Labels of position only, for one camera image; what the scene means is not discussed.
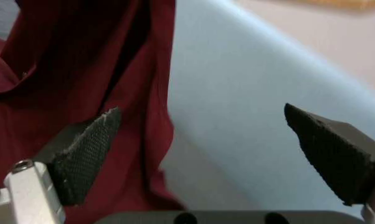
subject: hole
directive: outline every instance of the hole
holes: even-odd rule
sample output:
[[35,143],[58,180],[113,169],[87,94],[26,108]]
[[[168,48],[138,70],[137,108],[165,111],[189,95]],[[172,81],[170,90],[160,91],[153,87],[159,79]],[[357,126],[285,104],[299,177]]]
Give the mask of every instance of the hole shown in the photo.
[[271,212],[265,216],[265,224],[289,224],[289,222],[279,213]]
[[197,224],[197,218],[193,214],[182,213],[175,218],[174,224]]

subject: light blue surface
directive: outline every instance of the light blue surface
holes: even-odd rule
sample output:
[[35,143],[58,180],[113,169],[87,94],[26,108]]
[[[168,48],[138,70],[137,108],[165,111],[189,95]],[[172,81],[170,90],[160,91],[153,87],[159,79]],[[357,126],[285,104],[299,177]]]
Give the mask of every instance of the light blue surface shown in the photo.
[[[360,206],[342,205],[306,160],[285,121],[287,102],[349,122],[375,139],[371,90],[230,1],[177,2],[169,111],[176,130],[200,149],[200,159],[219,168],[216,172],[252,202],[239,209],[335,210],[359,216]],[[173,150],[175,160],[188,154],[186,148]],[[170,175],[174,166],[165,166]],[[177,188],[195,175],[207,175],[207,182],[196,185],[211,185],[220,174],[189,165],[177,169],[185,179],[171,180],[171,189],[184,192],[179,196],[194,204],[192,209],[200,208],[188,194],[202,186]],[[233,191],[213,190],[218,196]],[[206,195],[200,193],[204,202]]]

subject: red fabric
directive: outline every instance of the red fabric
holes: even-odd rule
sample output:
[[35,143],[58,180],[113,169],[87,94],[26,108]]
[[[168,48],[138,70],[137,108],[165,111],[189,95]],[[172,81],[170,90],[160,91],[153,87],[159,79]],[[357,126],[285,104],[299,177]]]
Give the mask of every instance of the red fabric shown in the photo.
[[0,183],[63,127],[118,106],[122,124],[67,223],[124,210],[172,210],[158,166],[173,126],[167,89],[174,0],[20,0],[0,41]]

